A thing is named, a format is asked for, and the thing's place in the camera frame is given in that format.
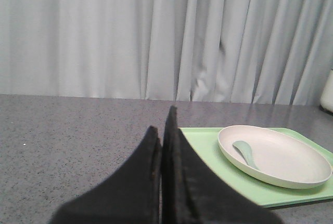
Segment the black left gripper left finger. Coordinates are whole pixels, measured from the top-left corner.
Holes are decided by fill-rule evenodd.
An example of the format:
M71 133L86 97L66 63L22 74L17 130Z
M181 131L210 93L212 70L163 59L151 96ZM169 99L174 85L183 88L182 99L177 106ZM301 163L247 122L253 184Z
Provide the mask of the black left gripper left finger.
M50 223L158 223L162 146L150 126L109 178L63 204Z

